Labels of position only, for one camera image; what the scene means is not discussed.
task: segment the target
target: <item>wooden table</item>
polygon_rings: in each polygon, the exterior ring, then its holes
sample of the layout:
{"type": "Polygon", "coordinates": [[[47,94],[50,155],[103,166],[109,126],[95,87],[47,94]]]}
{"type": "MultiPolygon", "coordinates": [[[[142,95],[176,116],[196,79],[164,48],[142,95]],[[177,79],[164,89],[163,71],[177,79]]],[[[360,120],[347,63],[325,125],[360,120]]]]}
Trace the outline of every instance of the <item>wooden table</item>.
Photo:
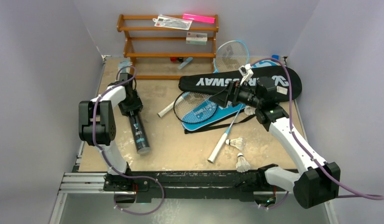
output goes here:
{"type": "MultiPolygon", "coordinates": [[[[103,78],[101,80],[99,93],[102,93],[107,85],[114,81],[118,63],[124,58],[107,59],[103,78]]],[[[140,75],[144,71],[152,74],[153,70],[159,72],[172,71],[178,64],[170,62],[138,63],[137,70],[140,75]]],[[[201,74],[209,73],[210,62],[199,63],[194,61],[178,73],[201,74]]],[[[207,161],[218,140],[225,131],[223,129],[212,130],[203,133],[184,134],[180,122],[174,113],[170,112],[159,118],[157,113],[172,102],[181,91],[176,80],[138,80],[137,91],[144,105],[141,118],[152,152],[140,156],[136,152],[129,120],[121,115],[118,107],[114,108],[116,122],[116,143],[123,158],[129,162],[134,171],[156,171],[156,170],[228,170],[235,169],[238,149],[223,146],[214,164],[207,161]]],[[[281,106],[288,112],[288,103],[281,106]]],[[[241,113],[236,121],[246,117],[241,113]]],[[[233,118],[222,121],[220,124],[230,123],[233,118]]],[[[295,116],[294,125],[302,133],[298,117],[295,116]]],[[[275,163],[282,168],[296,168],[290,156],[281,144],[268,133],[256,119],[246,123],[235,125],[228,136],[230,139],[243,137],[246,140],[246,148],[242,152],[252,169],[275,163]]],[[[95,147],[84,145],[82,161],[79,171],[106,171],[106,166],[95,147]]]]}

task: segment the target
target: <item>shuttlecock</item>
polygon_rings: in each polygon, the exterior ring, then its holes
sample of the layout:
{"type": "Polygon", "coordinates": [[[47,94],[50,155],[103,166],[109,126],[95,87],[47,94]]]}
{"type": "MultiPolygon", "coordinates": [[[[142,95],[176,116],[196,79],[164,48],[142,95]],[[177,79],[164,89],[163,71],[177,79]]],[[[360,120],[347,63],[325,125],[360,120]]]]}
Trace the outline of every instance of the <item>shuttlecock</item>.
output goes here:
{"type": "Polygon", "coordinates": [[[248,171],[251,168],[249,162],[246,161],[243,154],[239,153],[237,154],[237,164],[236,164],[236,170],[237,172],[244,173],[248,171]]]}
{"type": "Polygon", "coordinates": [[[227,139],[225,141],[225,144],[236,147],[239,150],[243,150],[245,143],[243,141],[243,138],[237,138],[237,139],[227,139]]]}
{"type": "Polygon", "coordinates": [[[246,106],[244,108],[244,113],[247,115],[253,115],[253,114],[255,114],[255,108],[251,107],[251,106],[246,106]]]}

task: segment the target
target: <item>metal floor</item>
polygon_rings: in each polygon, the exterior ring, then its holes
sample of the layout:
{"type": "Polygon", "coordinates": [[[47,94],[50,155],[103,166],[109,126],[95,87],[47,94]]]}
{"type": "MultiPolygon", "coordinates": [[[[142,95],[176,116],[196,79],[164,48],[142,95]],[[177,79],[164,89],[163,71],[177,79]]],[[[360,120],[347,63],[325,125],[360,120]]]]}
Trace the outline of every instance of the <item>metal floor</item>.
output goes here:
{"type": "MultiPolygon", "coordinates": [[[[132,204],[132,211],[146,212],[155,208],[152,203],[132,204]]],[[[328,224],[324,204],[303,209],[289,195],[281,206],[265,211],[255,203],[239,200],[166,199],[153,214],[135,216],[114,209],[113,194],[68,194],[60,219],[62,224],[328,224]]]]}

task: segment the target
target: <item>black shuttlecock tube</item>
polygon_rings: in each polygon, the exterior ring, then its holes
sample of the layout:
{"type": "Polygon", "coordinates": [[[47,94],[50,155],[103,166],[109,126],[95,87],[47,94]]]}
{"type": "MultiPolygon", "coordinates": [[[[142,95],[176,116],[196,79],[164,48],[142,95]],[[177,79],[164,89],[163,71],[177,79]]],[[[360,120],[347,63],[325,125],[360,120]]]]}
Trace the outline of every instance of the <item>black shuttlecock tube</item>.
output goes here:
{"type": "Polygon", "coordinates": [[[139,155],[149,153],[151,151],[151,147],[149,146],[148,138],[145,134],[144,125],[142,125],[139,112],[131,111],[129,112],[128,117],[137,153],[139,155]]]}

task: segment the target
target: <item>gray wall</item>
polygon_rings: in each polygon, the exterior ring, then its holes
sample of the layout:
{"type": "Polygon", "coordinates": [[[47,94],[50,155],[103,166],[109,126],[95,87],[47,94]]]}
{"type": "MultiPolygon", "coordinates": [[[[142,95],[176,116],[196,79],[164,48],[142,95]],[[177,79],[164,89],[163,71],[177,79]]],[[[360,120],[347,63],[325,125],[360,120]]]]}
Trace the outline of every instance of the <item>gray wall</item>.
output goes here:
{"type": "MultiPolygon", "coordinates": [[[[341,182],[384,195],[384,0],[320,1],[289,63],[309,142],[338,163],[341,182]]],[[[334,204],[340,223],[384,223],[384,201],[334,204]]]]}
{"type": "Polygon", "coordinates": [[[0,224],[48,223],[101,66],[72,0],[0,1],[0,224]]]}
{"type": "MultiPolygon", "coordinates": [[[[121,56],[125,36],[116,31],[119,14],[218,14],[218,46],[239,39],[253,56],[288,55],[319,0],[74,0],[101,54],[121,56]]],[[[180,42],[135,43],[139,52],[206,51],[180,42]]]]}

